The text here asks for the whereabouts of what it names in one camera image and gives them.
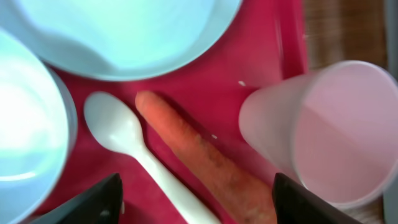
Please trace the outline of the light blue bowl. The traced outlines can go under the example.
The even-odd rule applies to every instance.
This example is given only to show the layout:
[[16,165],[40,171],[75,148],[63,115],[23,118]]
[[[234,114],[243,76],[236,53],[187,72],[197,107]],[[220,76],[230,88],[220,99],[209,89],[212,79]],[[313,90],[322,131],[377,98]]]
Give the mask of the light blue bowl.
[[77,136],[60,77],[1,30],[1,223],[19,223],[56,186]]

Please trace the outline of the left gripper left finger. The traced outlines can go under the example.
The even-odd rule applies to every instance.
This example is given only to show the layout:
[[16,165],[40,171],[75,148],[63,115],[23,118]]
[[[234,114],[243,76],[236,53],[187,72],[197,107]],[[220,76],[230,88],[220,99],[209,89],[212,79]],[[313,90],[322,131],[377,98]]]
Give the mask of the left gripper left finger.
[[118,224],[123,183],[118,173],[34,220],[31,224]]

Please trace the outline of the orange carrot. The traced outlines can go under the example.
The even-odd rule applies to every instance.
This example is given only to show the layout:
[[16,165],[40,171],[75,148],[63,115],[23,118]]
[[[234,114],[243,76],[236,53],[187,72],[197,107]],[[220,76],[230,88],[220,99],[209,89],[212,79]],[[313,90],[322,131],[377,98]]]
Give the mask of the orange carrot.
[[276,223],[272,190],[268,185],[222,155],[156,93],[137,92],[135,106],[234,221],[243,224]]

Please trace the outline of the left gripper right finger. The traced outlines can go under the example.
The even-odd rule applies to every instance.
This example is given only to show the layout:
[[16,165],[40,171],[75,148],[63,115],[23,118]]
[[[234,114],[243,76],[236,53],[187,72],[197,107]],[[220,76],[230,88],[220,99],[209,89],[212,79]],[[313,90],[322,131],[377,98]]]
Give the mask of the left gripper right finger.
[[272,199],[278,224],[361,224],[280,172]]

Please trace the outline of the pink plastic cup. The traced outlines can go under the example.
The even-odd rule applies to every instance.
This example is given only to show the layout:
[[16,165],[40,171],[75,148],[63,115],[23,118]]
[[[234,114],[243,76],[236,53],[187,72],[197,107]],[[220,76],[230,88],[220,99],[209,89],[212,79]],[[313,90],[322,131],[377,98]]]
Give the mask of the pink plastic cup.
[[338,208],[372,202],[397,176],[397,82],[368,62],[256,90],[239,128],[260,155]]

